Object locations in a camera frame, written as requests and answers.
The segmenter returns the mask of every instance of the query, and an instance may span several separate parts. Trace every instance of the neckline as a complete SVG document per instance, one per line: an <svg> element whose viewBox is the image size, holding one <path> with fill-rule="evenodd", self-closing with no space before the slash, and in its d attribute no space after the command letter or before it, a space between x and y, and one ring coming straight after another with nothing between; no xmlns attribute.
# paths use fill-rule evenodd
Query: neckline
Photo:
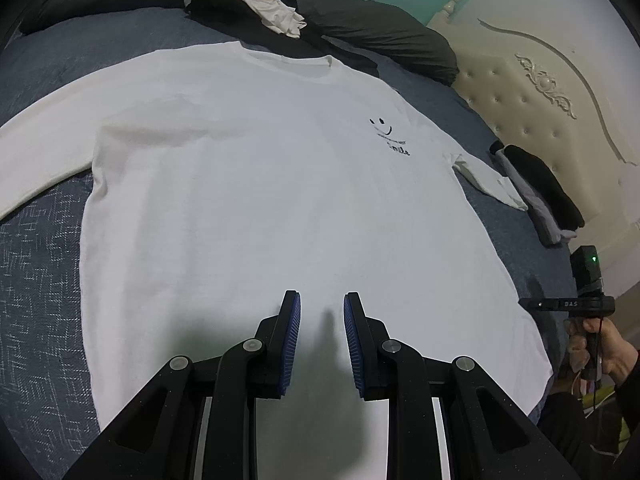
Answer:
<svg viewBox="0 0 640 480"><path fill-rule="evenodd" d="M272 72L286 74L291 77L295 77L307 82L321 83L321 84L331 83L334 80L338 79L343 72L343 70L341 70L342 63L340 63L340 61L335 59L335 57L333 56L297 59L292 57L281 56L280 54L274 54L273 52L264 52L262 50L251 50L242 46L242 43L240 41L233 41L232 46L234 50L240 53L243 59L245 59L250 63L259 65L267 70L271 70ZM290 72L289 70L279 69L277 66L267 62L266 60L276 60L281 63L293 64L293 65L326 66L329 68L329 72L318 77L305 76L305 75L297 74L295 72Z"/></svg>

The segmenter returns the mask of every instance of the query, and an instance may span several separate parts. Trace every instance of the hand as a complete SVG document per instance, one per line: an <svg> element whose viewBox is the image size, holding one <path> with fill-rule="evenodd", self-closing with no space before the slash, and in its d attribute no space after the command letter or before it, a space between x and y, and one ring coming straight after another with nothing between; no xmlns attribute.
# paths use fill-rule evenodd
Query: hand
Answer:
<svg viewBox="0 0 640 480"><path fill-rule="evenodd" d="M600 327L600 319L585 319L582 322L582 329L587 332L596 333ZM567 326L569 333L569 363L574 372L581 370L589 361L587 339L580 334L580 330L574 321ZM620 386L638 361L638 350L624 339L618 329L609 318L602 320L602 332L600 333L600 352L602 356L602 372L608 374L616 386Z"/></svg>

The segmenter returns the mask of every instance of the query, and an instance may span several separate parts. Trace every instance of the blue bedspread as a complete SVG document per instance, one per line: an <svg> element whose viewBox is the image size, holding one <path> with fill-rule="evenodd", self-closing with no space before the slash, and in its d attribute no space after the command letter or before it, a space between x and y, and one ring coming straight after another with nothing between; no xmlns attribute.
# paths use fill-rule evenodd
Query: blue bedspread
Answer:
<svg viewBox="0 0 640 480"><path fill-rule="evenodd" d="M17 38L0 56L0 124L100 68L159 48L231 39L178 9L87 16ZM454 90L366 55L408 102L490 163L495 137ZM545 249L526 214L460 181L521 295L575 294L566 248ZM0 222L0 416L44 479L61 478L98 434L78 278L80 225L91 188L90 172L74 176ZM566 343L561 319L536 319L555 369Z"/></svg>

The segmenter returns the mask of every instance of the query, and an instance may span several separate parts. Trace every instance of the person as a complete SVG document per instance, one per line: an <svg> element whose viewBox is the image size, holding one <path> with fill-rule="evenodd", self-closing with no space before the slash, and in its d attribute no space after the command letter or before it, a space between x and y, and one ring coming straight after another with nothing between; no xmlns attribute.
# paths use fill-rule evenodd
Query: person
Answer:
<svg viewBox="0 0 640 480"><path fill-rule="evenodd" d="M584 332L597 333L600 319L585 319ZM567 324L569 362L578 372L590 359L586 338L574 322ZM600 333L602 372L614 381L615 398L630 433L640 422L640 360L639 351L625 341L614 323L604 318ZM572 392L557 392L548 396L538 422L540 431L576 470L582 480L590 480L591 447L587 441L586 420L582 403Z"/></svg>

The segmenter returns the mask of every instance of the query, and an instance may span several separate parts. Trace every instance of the printed logo on shirt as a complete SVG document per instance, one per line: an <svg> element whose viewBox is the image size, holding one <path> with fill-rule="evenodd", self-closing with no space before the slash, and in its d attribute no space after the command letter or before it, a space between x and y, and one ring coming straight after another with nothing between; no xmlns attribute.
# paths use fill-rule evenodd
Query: printed logo on shirt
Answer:
<svg viewBox="0 0 640 480"><path fill-rule="evenodd" d="M376 129L378 136L385 139L386 145L389 146L392 150L398 153L402 153L403 155L411 155L411 153L409 153L403 147L406 144L404 140L395 140L389 137L389 135L391 135L391 132L394 130L393 126L387 126L382 118L379 118L377 122L373 119L369 119L369 122L373 124L373 127Z"/></svg>

